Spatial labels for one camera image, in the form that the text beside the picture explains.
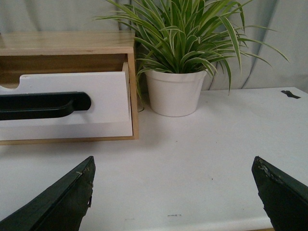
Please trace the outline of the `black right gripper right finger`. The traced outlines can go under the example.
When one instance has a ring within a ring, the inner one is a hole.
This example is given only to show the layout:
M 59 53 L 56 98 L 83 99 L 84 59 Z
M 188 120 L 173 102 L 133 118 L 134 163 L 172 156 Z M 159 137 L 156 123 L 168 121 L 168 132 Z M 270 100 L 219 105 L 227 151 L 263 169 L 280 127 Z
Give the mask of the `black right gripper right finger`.
M 259 156 L 252 174 L 264 210 L 276 231 L 308 229 L 308 187 Z

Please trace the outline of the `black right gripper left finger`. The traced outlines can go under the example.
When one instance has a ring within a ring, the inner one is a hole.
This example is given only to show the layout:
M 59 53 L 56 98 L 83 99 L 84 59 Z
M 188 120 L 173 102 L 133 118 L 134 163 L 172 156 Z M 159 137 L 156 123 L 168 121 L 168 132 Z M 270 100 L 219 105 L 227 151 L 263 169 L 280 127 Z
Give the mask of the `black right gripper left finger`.
M 95 176 L 89 156 L 0 222 L 2 231 L 77 231 L 91 206 Z

